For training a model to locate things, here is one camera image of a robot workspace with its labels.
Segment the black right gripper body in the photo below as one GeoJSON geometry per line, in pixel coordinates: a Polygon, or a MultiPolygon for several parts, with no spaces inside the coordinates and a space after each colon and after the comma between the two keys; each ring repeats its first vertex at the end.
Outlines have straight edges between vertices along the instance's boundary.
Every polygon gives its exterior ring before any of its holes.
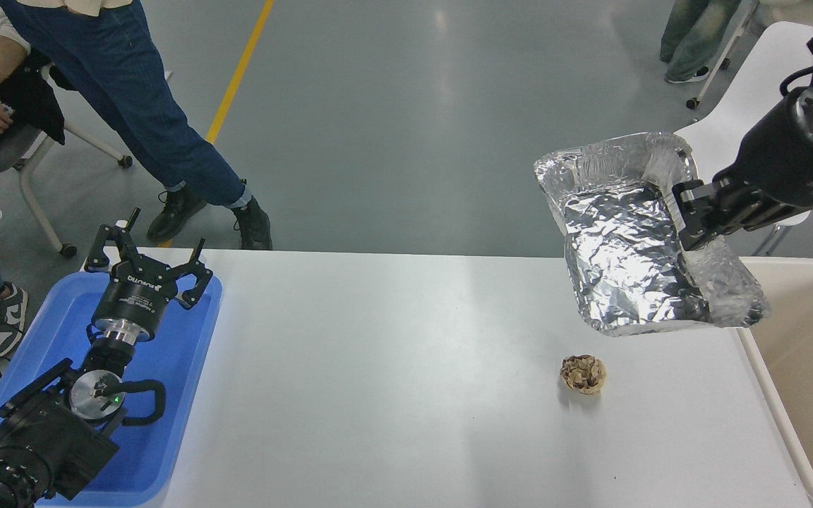
{"type": "Polygon", "coordinates": [[[782,99],[743,136],[735,161],[719,173],[776,202],[813,209],[813,138],[797,121],[796,99],[782,99]]]}

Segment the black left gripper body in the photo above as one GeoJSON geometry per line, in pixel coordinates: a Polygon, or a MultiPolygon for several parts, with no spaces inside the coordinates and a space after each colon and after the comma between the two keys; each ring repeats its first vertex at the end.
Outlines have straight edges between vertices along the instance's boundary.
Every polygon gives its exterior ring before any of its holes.
{"type": "Polygon", "coordinates": [[[109,271],[109,285],[93,313],[93,326],[106,330],[115,322],[132,322],[143,332],[156,332],[177,295],[181,274],[152,258],[140,258],[140,264],[125,260],[109,271]]]}

